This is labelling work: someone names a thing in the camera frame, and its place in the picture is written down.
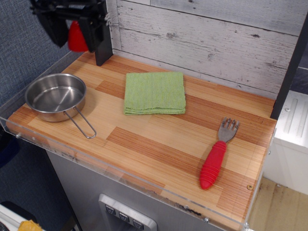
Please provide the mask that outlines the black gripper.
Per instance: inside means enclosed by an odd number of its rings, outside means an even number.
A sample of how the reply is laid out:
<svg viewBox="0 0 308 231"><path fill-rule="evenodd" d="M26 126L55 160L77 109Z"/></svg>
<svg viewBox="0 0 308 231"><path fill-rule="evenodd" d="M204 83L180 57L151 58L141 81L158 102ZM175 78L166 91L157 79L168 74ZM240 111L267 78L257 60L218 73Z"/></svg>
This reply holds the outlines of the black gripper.
<svg viewBox="0 0 308 231"><path fill-rule="evenodd" d="M30 3L32 13L58 47L68 41L66 20L78 21L90 52L96 51L103 42L103 24L107 24L104 0L32 0Z"/></svg>

